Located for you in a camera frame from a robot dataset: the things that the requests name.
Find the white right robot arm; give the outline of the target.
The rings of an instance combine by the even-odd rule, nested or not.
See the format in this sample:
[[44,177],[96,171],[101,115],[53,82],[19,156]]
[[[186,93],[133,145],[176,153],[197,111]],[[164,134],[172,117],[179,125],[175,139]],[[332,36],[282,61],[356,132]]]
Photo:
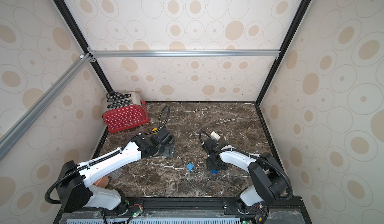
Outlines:
[[285,201],[293,197],[288,175],[269,153],[250,154],[231,145],[219,144],[210,138],[201,140],[201,143],[208,154],[208,170],[226,171],[231,164],[249,173],[253,185],[238,195],[239,209],[245,211],[257,203],[270,205],[277,200]]

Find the white long lego brick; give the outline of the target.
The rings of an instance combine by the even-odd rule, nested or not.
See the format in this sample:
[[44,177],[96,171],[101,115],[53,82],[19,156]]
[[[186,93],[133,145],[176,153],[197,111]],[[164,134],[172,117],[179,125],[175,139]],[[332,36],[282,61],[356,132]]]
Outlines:
[[214,140],[214,141],[219,141],[220,139],[221,139],[221,136],[220,135],[218,135],[216,132],[212,132],[211,134],[210,134],[210,137]]

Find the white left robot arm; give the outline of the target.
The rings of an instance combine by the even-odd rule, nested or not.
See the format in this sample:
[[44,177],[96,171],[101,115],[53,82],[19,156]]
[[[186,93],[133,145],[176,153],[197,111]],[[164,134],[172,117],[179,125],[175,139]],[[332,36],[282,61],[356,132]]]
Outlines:
[[134,136],[124,147],[79,164],[68,161],[58,180],[46,192],[45,200],[61,205],[64,213],[82,208],[101,208],[118,214],[128,209],[121,191],[100,188],[95,183],[121,167],[143,158],[161,156],[175,141],[164,127],[150,134]]

